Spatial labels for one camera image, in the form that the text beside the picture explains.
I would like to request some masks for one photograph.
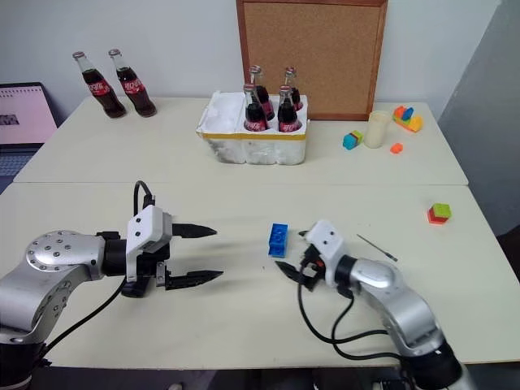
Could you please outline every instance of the robotic arm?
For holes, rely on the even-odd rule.
[[[166,290],[203,284],[223,272],[171,277],[165,261],[173,236],[213,234],[208,227],[172,223],[171,215],[149,204],[128,222],[127,240],[118,232],[90,236],[67,230],[33,240],[24,260],[0,279],[0,390],[28,386],[46,352],[45,341],[78,285],[126,275],[122,294],[142,297],[151,277]]]
[[[350,257],[343,237],[326,220],[318,221],[306,232],[305,240],[310,247],[302,264],[312,264],[316,275],[338,292],[349,289],[367,300],[378,312],[402,364],[419,388],[476,389],[466,368],[455,358],[430,307],[405,284],[393,264]],[[312,289],[315,280],[306,278],[307,287]]]

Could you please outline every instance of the cork board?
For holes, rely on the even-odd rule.
[[[311,119],[367,120],[387,0],[236,0],[245,80],[260,65],[269,93],[297,69]]]

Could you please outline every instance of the white styrofoam box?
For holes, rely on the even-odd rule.
[[[270,98],[277,112],[280,97],[271,95]],[[244,128],[244,94],[217,91],[202,113],[197,133],[223,163],[296,165],[303,162],[306,155],[307,96],[302,95],[301,102],[303,107],[297,111],[301,128],[295,132],[279,132],[276,116],[269,121],[267,130],[251,132]]]

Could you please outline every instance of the yellow tape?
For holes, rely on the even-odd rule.
[[[305,134],[297,134],[289,136],[288,134],[208,134],[202,133],[202,138],[205,140],[264,140],[264,141],[303,141],[306,138]]]

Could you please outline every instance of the beige cup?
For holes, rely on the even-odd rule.
[[[363,137],[366,146],[372,149],[381,147],[390,119],[390,113],[387,111],[372,111],[370,113],[368,129]]]

